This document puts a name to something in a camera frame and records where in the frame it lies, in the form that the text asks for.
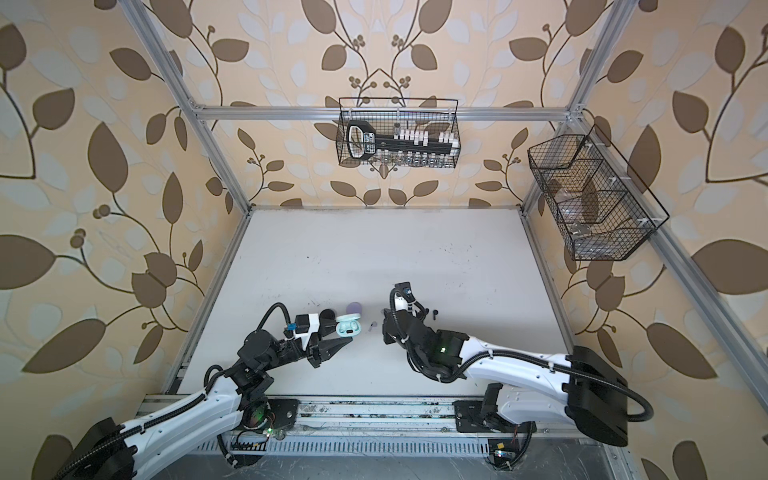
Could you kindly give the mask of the mint green charging case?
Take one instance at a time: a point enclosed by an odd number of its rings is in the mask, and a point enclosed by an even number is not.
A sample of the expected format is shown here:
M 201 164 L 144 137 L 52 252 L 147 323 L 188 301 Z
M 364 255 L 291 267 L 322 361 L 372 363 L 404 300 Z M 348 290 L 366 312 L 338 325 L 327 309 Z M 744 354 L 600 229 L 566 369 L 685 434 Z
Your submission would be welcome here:
M 361 315 L 359 313 L 345 314 L 336 318 L 336 334 L 340 337 L 354 337 L 360 334 Z

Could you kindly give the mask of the purple charging case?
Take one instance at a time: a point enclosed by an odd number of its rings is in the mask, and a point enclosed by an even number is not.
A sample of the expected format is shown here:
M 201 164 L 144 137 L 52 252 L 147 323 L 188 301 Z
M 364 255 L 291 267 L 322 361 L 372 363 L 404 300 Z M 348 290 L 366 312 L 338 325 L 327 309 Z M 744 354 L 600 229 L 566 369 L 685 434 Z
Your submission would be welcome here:
M 347 305 L 346 313 L 347 314 L 361 314 L 362 313 L 362 305 L 359 302 L 352 302 L 352 303 Z

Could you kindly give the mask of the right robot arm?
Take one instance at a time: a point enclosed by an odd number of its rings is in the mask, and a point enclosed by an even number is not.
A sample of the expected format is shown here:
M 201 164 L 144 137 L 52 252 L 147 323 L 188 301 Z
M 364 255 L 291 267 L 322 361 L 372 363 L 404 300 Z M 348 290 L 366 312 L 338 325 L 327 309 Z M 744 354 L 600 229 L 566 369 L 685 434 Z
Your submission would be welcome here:
M 539 422 L 573 425 L 597 442 L 625 447 L 628 426 L 654 409 L 616 369 L 587 347 L 569 354 L 508 349 L 468 334 L 434 330 L 410 283 L 394 285 L 384 310 L 385 343 L 406 352 L 409 366 L 440 384 L 485 380 L 481 423 L 489 430 L 532 429 Z

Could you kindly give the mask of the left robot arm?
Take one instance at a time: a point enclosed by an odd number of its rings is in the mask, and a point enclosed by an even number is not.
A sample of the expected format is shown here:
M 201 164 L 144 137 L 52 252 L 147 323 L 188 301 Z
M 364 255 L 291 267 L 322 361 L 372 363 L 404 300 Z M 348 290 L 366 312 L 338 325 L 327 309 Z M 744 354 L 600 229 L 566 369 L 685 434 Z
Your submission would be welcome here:
M 357 314 L 336 318 L 326 310 L 292 317 L 281 302 L 270 309 L 283 315 L 283 338 L 260 323 L 245 337 L 233 365 L 206 371 L 200 391 L 123 424 L 96 423 L 54 478 L 150 479 L 203 442 L 220 440 L 242 425 L 245 415 L 265 402 L 274 382 L 271 370 L 301 360 L 317 368 L 360 330 Z

